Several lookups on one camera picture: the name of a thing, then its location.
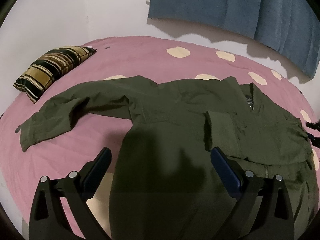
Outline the olive green jacket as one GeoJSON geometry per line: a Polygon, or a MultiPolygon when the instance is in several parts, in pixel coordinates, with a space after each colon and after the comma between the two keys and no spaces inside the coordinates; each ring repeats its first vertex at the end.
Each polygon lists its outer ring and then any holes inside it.
{"type": "Polygon", "coordinates": [[[211,239],[231,198],[210,161],[219,147],[257,176],[284,178],[295,237],[318,209],[313,152],[301,121],[255,84],[145,77],[78,84],[21,125],[26,151],[74,128],[85,114],[130,119],[110,194],[113,239],[211,239]]]}

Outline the blue curtain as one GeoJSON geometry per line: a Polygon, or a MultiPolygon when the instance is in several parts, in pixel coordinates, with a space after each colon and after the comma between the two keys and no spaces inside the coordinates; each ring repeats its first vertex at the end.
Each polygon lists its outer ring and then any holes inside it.
{"type": "Polygon", "coordinates": [[[314,77],[319,18],[307,0],[150,0],[149,18],[211,25],[251,38],[314,77]]]}

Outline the striped black gold pillow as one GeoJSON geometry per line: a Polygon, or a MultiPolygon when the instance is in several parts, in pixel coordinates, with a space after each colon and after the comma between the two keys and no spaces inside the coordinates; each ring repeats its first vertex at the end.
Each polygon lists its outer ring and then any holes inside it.
{"type": "Polygon", "coordinates": [[[14,82],[13,87],[36,103],[55,81],[96,52],[96,49],[84,46],[54,48],[36,59],[14,82]]]}

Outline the pink polka dot bedsheet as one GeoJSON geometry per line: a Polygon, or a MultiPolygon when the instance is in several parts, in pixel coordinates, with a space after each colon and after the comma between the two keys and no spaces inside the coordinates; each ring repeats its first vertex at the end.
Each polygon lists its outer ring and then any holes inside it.
{"type": "MultiPolygon", "coordinates": [[[[112,161],[105,175],[113,182],[124,137],[132,127],[130,119],[88,113],[70,131],[22,150],[21,125],[52,97],[78,84],[136,76],[157,84],[187,79],[221,81],[233,77],[240,85],[255,84],[275,104],[298,118],[307,136],[309,130],[305,122],[315,120],[310,105],[291,82],[242,56],[224,58],[213,48],[142,36],[106,38],[86,47],[97,52],[55,81],[37,103],[20,94],[1,118],[1,169],[14,201],[28,223],[42,176],[51,180],[65,178],[92,161],[106,147],[111,150],[112,161]]],[[[93,196],[97,210],[93,216],[100,225],[105,219],[110,222],[111,189],[112,184],[109,188],[100,185],[93,196]]],[[[61,198],[61,203],[73,233],[83,237],[67,199],[61,198]]]]}

